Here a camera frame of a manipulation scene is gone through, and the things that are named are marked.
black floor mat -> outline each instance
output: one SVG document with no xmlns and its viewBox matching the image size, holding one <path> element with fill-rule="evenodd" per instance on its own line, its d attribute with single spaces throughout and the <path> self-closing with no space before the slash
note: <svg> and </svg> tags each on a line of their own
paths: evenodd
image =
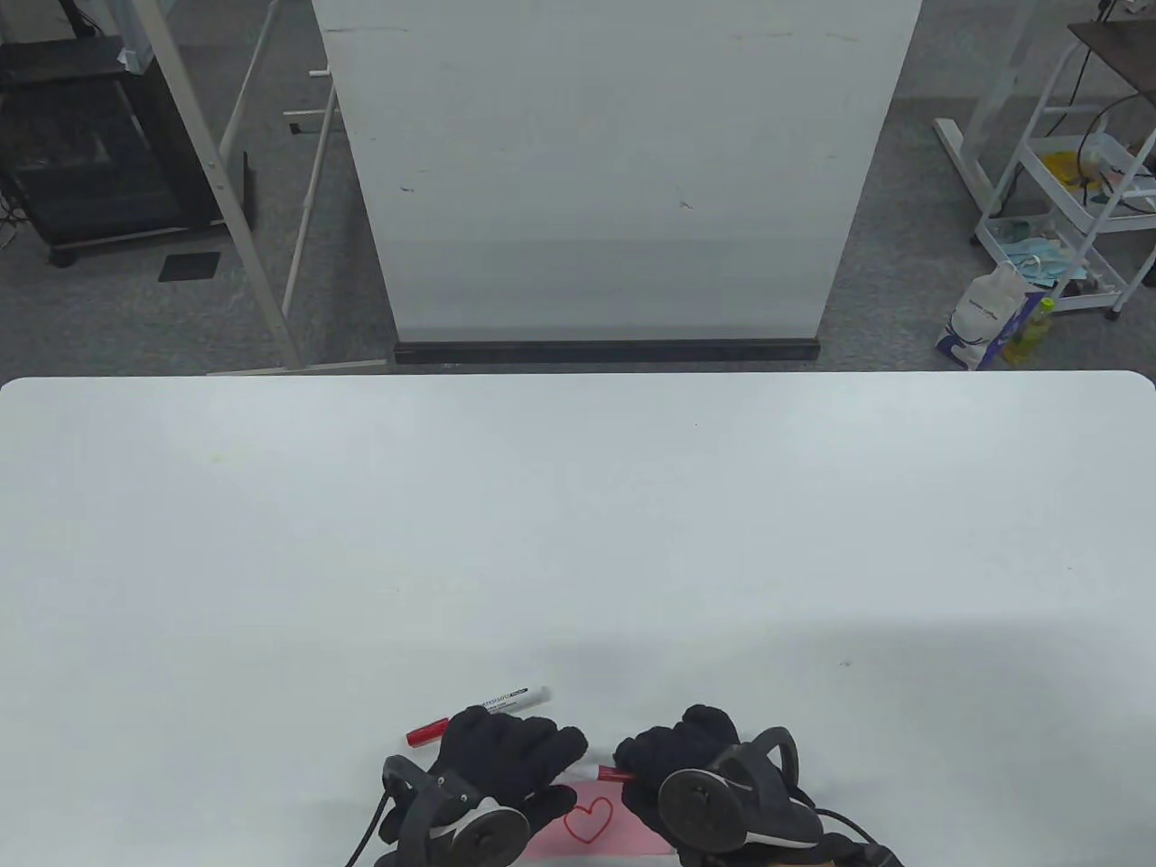
<svg viewBox="0 0 1156 867">
<path fill-rule="evenodd" d="M 173 253 L 164 260 L 158 283 L 176 283 L 181 280 L 212 280 L 221 253 Z"/>
</svg>

white cart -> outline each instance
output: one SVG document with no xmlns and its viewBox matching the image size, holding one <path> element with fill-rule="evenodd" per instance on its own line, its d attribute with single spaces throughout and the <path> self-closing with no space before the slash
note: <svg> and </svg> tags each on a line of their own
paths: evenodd
<svg viewBox="0 0 1156 867">
<path fill-rule="evenodd" d="M 1077 39 L 1060 58 L 1044 89 L 1036 110 L 1020 138 L 1011 160 L 996 184 L 976 230 L 976 238 L 996 262 L 1010 261 L 1000 242 L 1015 239 L 1027 230 L 1059 243 L 1069 258 L 1064 275 L 1052 289 L 1055 310 L 1106 307 L 1109 319 L 1117 319 L 1132 294 L 1156 264 L 1156 247 L 1128 280 L 1096 249 L 1101 235 L 1156 229 L 1156 177 L 1146 169 L 1146 161 L 1156 146 L 1156 128 L 1135 153 L 1107 132 L 1114 108 L 1133 98 L 1156 101 L 1156 22 L 1110 22 L 1073 24 Z M 1052 94 L 1065 68 L 1080 49 L 1088 47 L 1103 59 L 1136 92 L 1107 105 L 1050 105 Z M 1043 118 L 1068 114 L 1091 117 L 1089 131 L 1081 135 L 1033 138 Z M 1079 188 L 1065 185 L 1045 164 L 1054 154 L 1076 153 L 1081 183 Z M 1051 209 L 1030 217 L 995 217 L 1017 170 L 1025 171 L 1039 185 L 1051 202 Z M 1106 201 L 1090 197 L 1090 181 L 1097 181 L 1107 194 Z M 1081 268 L 1087 269 L 1095 290 L 1065 295 Z"/>
</svg>

blue cloth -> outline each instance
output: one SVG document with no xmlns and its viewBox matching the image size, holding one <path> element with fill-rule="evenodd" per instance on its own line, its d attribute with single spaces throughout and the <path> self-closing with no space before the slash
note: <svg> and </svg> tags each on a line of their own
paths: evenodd
<svg viewBox="0 0 1156 867">
<path fill-rule="evenodd" d="M 1072 264 L 1070 252 L 1058 240 L 1025 238 L 1014 244 L 999 242 L 999 245 L 1024 280 L 1047 289 L 1055 287 Z M 1087 276 L 1088 269 L 1081 265 L 1072 279 L 1083 280 Z"/>
</svg>

gray carpet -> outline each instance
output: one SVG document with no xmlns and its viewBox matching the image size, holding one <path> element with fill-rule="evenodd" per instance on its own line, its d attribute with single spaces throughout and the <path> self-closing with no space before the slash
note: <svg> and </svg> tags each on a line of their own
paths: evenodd
<svg viewBox="0 0 1156 867">
<path fill-rule="evenodd" d="M 316 143 L 310 134 L 290 135 L 280 112 L 319 106 L 327 89 L 326 82 L 305 76 L 310 67 L 325 65 L 309 0 L 288 0 L 284 6 L 240 140 L 258 171 L 257 238 L 275 287 L 283 286 L 289 269 Z M 265 0 L 185 0 L 173 15 L 173 31 L 216 129 L 231 110 L 265 7 Z M 1091 0 L 1052 0 L 1047 7 L 1051 18 L 1017 97 L 1001 118 L 987 158 L 990 171 L 1001 166 L 1030 112 L 1031 95 L 1065 44 L 1065 24 L 1091 17 L 1095 10 Z M 818 362 L 661 369 L 951 366 L 932 342 L 966 284 L 992 264 L 968 243 L 978 213 L 932 120 L 966 119 L 991 74 L 1008 20 L 1002 0 L 924 1 L 820 329 Z M 1122 92 L 1111 73 L 1095 64 L 1084 87 L 1088 95 Z M 1138 117 L 1135 123 L 1148 120 Z M 1022 186 L 1016 206 L 1031 210 L 1032 190 Z M 1127 238 L 1119 255 L 1139 261 L 1153 243 L 1156 238 Z M 157 282 L 169 253 L 201 250 L 222 253 L 213 280 Z M 0 383 L 25 376 L 203 373 L 280 363 L 227 236 L 104 252 L 67 271 L 44 259 L 43 244 L 28 228 L 0 252 Z M 1097 312 L 1058 317 L 1035 365 L 1126 368 L 1156 378 L 1154 323 L 1156 291 L 1144 289 L 1117 323 Z M 292 325 L 310 362 L 380 358 L 392 344 L 385 287 L 341 134 L 331 141 Z"/>
</svg>

whiteboard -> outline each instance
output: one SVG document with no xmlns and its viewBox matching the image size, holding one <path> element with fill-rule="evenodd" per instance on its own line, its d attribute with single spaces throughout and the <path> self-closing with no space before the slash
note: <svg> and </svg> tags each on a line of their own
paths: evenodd
<svg viewBox="0 0 1156 867">
<path fill-rule="evenodd" d="M 919 0 L 314 0 L 402 340 L 814 338 Z"/>
</svg>

